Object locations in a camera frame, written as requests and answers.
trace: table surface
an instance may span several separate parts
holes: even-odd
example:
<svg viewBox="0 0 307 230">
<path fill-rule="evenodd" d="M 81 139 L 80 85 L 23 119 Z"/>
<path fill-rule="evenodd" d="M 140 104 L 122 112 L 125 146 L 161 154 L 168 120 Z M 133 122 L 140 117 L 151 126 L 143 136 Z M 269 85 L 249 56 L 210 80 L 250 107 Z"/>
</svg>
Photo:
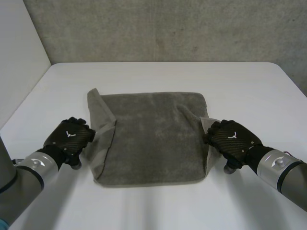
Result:
<svg viewBox="0 0 307 230">
<path fill-rule="evenodd" d="M 89 121 L 86 95 L 199 92 L 208 113 L 233 119 L 266 146 L 307 161 L 307 98 L 272 63 L 62 63 L 52 66 L 1 130 L 12 158 L 42 147 L 63 119 Z M 224 159 L 197 184 L 104 188 L 86 162 L 64 165 L 12 230 L 305 229 L 307 213 L 248 167 L 223 173 Z"/>
</svg>

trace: carbon fiber glove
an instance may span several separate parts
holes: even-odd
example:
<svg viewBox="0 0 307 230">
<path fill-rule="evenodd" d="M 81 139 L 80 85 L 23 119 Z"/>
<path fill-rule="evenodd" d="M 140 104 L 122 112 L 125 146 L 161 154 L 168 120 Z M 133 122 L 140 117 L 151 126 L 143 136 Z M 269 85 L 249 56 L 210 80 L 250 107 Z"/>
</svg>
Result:
<svg viewBox="0 0 307 230">
<path fill-rule="evenodd" d="M 205 135 L 205 141 L 218 149 L 228 160 L 232 169 L 241 169 L 246 164 L 248 150 L 261 145 L 260 139 L 235 121 L 214 122 Z"/>
<path fill-rule="evenodd" d="M 81 167 L 79 155 L 94 137 L 95 131 L 86 125 L 86 121 L 71 117 L 59 124 L 46 139 L 44 148 L 39 151 L 52 156 L 59 168 L 62 163 L 66 163 L 73 169 L 79 169 Z"/>
</svg>

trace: robotic hand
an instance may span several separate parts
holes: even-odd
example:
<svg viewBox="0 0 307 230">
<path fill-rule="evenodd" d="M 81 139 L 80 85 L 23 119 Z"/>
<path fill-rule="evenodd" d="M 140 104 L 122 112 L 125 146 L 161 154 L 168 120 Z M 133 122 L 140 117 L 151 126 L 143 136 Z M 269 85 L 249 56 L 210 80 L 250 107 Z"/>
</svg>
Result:
<svg viewBox="0 0 307 230">
<path fill-rule="evenodd" d="M 263 146 L 260 139 L 235 121 L 214 122 L 208 129 L 205 140 L 217 148 L 228 160 L 224 171 L 233 173 L 246 165 L 248 151 L 254 146 Z"/>
<path fill-rule="evenodd" d="M 51 156 L 59 169 L 66 163 L 77 170 L 81 168 L 79 155 L 88 142 L 93 141 L 95 134 L 96 132 L 86 125 L 85 120 L 71 117 L 59 124 L 38 152 Z"/>
<path fill-rule="evenodd" d="M 248 165 L 262 180 L 307 211 L 307 164 L 263 146 L 255 134 L 235 121 L 214 122 L 205 141 L 227 159 L 225 173 L 232 174 Z"/>
<path fill-rule="evenodd" d="M 59 172 L 63 163 L 79 169 L 79 155 L 95 137 L 86 121 L 63 120 L 43 148 L 16 167 L 0 138 L 0 230 L 7 229 Z"/>
</svg>

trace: towel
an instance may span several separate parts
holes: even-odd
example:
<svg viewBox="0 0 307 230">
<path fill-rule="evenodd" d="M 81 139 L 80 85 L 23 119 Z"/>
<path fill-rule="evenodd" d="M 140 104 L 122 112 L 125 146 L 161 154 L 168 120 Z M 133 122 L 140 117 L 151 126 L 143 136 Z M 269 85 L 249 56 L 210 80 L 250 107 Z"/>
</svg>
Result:
<svg viewBox="0 0 307 230">
<path fill-rule="evenodd" d="M 88 92 L 93 143 L 84 150 L 104 186 L 186 184 L 204 179 L 220 154 L 203 141 L 216 121 L 200 93 Z"/>
</svg>

